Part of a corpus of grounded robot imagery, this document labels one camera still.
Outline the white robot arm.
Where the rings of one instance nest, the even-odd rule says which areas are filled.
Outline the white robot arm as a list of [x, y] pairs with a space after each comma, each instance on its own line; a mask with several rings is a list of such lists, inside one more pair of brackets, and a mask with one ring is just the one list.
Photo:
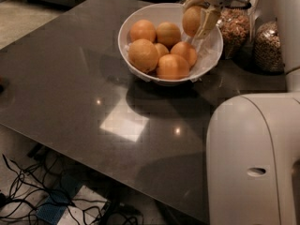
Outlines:
[[271, 0], [287, 90], [223, 102], [207, 130], [210, 225], [299, 225], [300, 0]]

